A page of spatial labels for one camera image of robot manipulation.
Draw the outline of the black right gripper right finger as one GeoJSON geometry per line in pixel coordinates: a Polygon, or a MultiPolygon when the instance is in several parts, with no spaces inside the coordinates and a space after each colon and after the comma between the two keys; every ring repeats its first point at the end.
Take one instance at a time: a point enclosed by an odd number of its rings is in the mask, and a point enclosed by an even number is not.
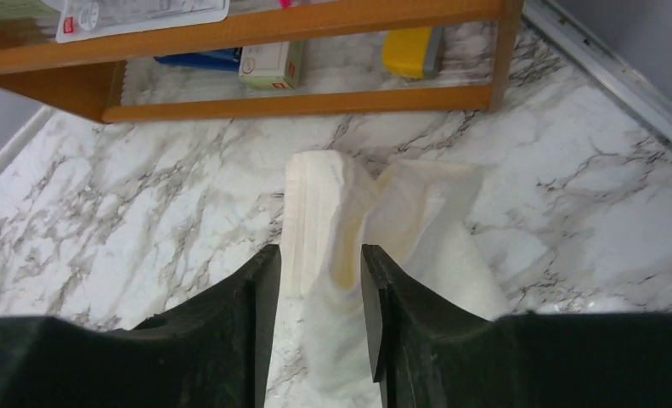
{"type": "Polygon", "coordinates": [[[373,380],[385,407],[672,407],[672,313],[480,318],[362,248],[373,380]]]}

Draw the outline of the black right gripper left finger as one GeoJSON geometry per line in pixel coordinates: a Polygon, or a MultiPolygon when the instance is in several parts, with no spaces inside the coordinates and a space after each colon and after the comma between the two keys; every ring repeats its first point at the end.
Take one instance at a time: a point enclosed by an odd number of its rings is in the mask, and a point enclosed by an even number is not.
{"type": "Polygon", "coordinates": [[[0,318],[0,407],[261,407],[280,250],[130,330],[0,318]]]}

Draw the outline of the white towel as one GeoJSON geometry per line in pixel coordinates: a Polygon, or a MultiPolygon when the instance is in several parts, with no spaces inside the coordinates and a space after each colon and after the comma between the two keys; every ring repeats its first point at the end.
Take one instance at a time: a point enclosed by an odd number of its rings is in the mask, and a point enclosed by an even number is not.
{"type": "Polygon", "coordinates": [[[405,272],[486,320],[511,305],[465,225],[486,170],[398,160],[373,177],[335,150],[285,168],[280,294],[269,407],[372,407],[360,251],[381,247],[405,272]]]}

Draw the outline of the blue flat object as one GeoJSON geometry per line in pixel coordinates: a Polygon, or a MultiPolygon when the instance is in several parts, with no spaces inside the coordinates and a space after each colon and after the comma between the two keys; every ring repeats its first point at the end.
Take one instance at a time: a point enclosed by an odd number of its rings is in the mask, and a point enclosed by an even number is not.
{"type": "Polygon", "coordinates": [[[237,72],[240,68],[241,55],[242,48],[224,48],[199,53],[155,56],[154,60],[163,65],[237,72]]]}

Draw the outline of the white green small box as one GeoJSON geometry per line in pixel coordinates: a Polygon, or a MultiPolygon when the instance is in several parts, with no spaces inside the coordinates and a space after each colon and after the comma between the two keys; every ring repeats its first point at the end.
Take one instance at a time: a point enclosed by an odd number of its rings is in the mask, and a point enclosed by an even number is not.
{"type": "Polygon", "coordinates": [[[259,90],[295,89],[300,84],[304,41],[275,42],[242,49],[239,79],[259,90]]]}

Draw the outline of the yellow grey sponge block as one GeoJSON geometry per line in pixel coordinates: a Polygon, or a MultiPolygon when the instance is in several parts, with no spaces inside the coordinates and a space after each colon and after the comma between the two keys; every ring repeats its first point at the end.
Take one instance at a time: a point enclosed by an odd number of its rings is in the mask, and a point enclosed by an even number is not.
{"type": "Polygon", "coordinates": [[[424,80],[441,70],[445,29],[418,27],[389,31],[381,51],[385,69],[393,75],[424,80]]]}

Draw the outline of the orange wooden shelf rack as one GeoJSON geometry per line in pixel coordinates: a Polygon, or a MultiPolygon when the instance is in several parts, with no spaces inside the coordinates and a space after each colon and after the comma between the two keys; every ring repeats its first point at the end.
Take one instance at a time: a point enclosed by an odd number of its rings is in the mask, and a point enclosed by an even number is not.
{"type": "Polygon", "coordinates": [[[0,88],[101,123],[498,108],[520,1],[0,1],[0,88]]]}

